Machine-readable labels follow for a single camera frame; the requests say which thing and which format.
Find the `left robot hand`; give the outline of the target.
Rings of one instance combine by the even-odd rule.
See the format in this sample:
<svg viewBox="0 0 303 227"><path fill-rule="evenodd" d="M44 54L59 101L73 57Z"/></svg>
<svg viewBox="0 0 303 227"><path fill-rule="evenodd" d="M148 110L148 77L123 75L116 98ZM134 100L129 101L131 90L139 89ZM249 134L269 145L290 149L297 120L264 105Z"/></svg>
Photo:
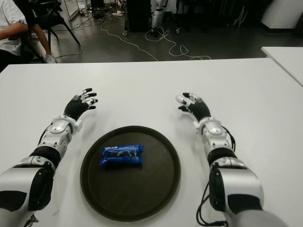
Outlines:
<svg viewBox="0 0 303 227"><path fill-rule="evenodd" d="M97 93L93 92L92 88L80 91L66 105L63 115L77 121L86 111L96 109L96 97Z"/></svg>

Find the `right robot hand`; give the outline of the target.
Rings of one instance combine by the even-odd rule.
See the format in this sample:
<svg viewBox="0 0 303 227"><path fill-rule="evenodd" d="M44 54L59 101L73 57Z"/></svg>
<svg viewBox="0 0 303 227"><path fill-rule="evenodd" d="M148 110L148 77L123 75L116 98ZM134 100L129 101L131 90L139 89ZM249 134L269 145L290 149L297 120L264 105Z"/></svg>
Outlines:
<svg viewBox="0 0 303 227"><path fill-rule="evenodd" d="M206 117L211 117L206 103L193 93L184 92L182 95L176 96L176 101L181 104L178 107L179 110L192 114L198 122Z"/></svg>

